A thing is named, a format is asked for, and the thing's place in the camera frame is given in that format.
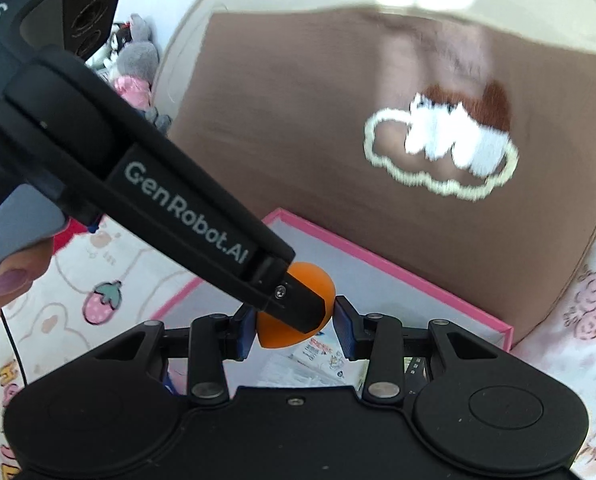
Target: brown cushion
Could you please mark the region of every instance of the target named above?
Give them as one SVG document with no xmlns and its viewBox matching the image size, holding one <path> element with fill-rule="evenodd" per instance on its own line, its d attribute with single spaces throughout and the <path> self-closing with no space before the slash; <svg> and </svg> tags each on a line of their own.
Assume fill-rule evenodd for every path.
<svg viewBox="0 0 596 480">
<path fill-rule="evenodd" d="M 504 152 L 493 170 L 459 164 L 471 137 L 457 128 L 430 160 L 405 148 L 413 126 L 371 122 L 407 117 L 417 94 L 502 139 L 484 149 Z M 307 218 L 513 324 L 516 339 L 596 232 L 596 56 L 479 25 L 217 14 L 171 139 L 256 215 Z"/>
</svg>

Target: fingernail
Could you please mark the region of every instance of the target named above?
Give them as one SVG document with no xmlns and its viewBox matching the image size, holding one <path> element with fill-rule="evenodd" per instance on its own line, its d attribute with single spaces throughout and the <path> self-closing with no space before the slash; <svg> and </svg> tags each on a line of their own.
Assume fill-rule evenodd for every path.
<svg viewBox="0 0 596 480">
<path fill-rule="evenodd" d="M 11 269 L 0 274 L 0 296 L 6 296 L 18 290 L 26 283 L 29 273 L 24 269 Z"/>
</svg>

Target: camera lens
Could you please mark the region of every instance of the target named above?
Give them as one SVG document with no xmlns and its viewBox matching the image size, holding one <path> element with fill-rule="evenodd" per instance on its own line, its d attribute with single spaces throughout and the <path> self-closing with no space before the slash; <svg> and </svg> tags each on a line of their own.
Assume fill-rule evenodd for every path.
<svg viewBox="0 0 596 480">
<path fill-rule="evenodd" d="M 101 36 L 101 30 L 94 30 L 91 34 L 84 38 L 84 40 L 82 41 L 82 43 L 80 43 L 80 46 L 76 50 L 76 56 L 84 57 L 85 54 L 91 51 L 91 49 L 95 46 L 95 42 L 98 41 Z"/>
<path fill-rule="evenodd" d="M 85 33 L 107 12 L 109 0 L 94 0 L 88 4 L 73 22 L 73 36 Z"/>
</svg>

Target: screw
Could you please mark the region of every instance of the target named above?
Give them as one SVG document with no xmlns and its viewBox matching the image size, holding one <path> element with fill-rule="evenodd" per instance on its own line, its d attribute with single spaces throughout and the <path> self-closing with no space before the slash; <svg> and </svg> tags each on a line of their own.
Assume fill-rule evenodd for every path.
<svg viewBox="0 0 596 480">
<path fill-rule="evenodd" d="M 284 285 L 278 285 L 275 288 L 275 298 L 281 300 L 287 295 L 287 288 Z"/>
<path fill-rule="evenodd" d="M 224 393 L 224 388 L 218 383 L 198 383 L 191 389 L 191 393 L 199 399 L 215 399 Z"/>
<path fill-rule="evenodd" d="M 400 393 L 398 384 L 386 381 L 369 385 L 369 393 L 378 399 L 392 399 Z"/>
</svg>

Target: orange object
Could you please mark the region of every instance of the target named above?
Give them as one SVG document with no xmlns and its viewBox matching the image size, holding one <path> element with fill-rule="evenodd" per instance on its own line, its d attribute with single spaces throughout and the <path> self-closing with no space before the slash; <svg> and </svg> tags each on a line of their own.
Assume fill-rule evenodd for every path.
<svg viewBox="0 0 596 480">
<path fill-rule="evenodd" d="M 325 300 L 325 318 L 316 330 L 303 334 L 282 321 L 259 312 L 255 328 L 263 348 L 283 348 L 309 339 L 324 328 L 334 312 L 335 285 L 324 270 L 314 264 L 297 262 L 291 264 L 287 272 Z"/>
</svg>

